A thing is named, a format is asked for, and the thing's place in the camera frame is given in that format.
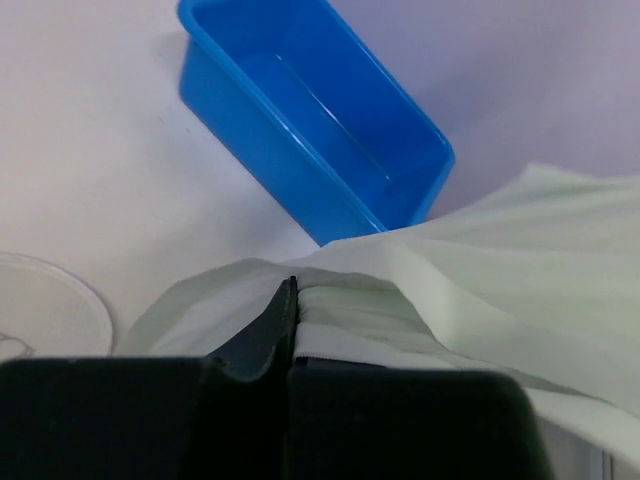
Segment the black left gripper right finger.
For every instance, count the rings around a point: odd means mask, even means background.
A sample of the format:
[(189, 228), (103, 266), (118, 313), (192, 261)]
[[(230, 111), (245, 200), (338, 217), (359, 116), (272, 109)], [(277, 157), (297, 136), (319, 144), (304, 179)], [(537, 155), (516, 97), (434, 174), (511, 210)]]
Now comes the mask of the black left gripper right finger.
[(303, 358), (289, 388), (291, 479), (552, 479), (526, 394), (485, 370)]

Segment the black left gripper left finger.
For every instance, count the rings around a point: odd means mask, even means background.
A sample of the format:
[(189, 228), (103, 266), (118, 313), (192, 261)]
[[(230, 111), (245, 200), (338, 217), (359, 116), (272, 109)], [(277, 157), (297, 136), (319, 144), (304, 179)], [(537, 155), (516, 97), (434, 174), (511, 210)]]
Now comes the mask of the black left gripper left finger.
[(6, 362), (2, 477), (282, 478), (297, 320), (288, 278), (204, 356)]

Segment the white mesh laundry bag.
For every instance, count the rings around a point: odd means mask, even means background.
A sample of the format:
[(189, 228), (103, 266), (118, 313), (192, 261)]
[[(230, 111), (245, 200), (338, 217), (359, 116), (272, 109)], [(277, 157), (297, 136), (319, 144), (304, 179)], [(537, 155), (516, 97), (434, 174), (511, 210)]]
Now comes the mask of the white mesh laundry bag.
[(85, 283), (32, 257), (1, 255), (1, 361), (109, 356), (114, 327)]

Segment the pale green bra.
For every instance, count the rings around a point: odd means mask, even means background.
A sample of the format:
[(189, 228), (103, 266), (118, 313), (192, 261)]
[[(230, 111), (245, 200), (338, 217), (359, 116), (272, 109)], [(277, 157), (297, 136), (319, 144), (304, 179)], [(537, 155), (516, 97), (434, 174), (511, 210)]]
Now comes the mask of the pale green bra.
[(209, 353), (291, 276), (297, 356), (505, 373), (540, 417), (638, 464), (637, 178), (532, 165), (414, 227), (236, 261), (169, 288), (116, 351)]

